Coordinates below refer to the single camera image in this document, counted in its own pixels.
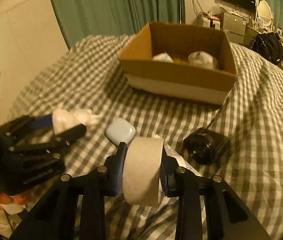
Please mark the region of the operator hand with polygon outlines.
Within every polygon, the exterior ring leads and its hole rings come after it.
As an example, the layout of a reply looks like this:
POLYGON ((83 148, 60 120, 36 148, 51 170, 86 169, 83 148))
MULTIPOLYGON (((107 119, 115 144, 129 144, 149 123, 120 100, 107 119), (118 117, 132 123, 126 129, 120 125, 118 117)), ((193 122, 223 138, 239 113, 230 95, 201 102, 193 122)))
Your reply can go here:
POLYGON ((32 190, 26 190, 20 194, 14 196, 8 196, 3 191, 0 191, 0 209, 3 209, 2 205, 17 204, 26 205, 31 199, 32 190))

